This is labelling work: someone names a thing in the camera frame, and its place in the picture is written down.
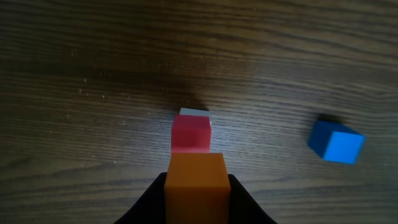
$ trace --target orange cube's front face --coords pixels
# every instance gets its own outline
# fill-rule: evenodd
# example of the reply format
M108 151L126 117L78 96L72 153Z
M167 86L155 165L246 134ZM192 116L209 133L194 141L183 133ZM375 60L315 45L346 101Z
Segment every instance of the orange cube's front face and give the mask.
M173 153L164 185L166 223L228 223L229 184L221 153Z

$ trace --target blue block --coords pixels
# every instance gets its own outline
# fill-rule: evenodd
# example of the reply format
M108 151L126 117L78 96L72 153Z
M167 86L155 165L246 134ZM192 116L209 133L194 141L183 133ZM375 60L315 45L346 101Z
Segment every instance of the blue block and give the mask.
M346 126L329 121L317 121L308 146L322 159L355 164L365 136Z

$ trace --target dark wood grain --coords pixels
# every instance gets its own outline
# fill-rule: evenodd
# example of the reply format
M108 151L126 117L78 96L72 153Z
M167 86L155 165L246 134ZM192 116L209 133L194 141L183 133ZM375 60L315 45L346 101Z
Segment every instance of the dark wood grain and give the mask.
M398 222L398 1L0 0L0 222L112 223L180 107L279 223ZM306 146L318 114L367 136Z

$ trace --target blue cube's side face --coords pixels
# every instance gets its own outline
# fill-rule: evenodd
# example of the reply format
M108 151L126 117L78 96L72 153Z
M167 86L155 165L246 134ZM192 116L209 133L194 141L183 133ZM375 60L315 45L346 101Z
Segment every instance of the blue cube's side face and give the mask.
M335 131L331 135L323 158L327 161L354 164L364 141L365 136L361 134Z
M332 132L322 126L322 123L317 122L308 140L308 146L318 154L318 156L323 157L326 149L329 145Z

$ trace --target pink block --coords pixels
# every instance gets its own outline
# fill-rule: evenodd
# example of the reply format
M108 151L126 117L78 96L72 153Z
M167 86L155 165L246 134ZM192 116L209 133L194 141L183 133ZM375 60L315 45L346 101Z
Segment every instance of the pink block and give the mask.
M172 126L172 153L210 152L211 126L207 116L177 115Z

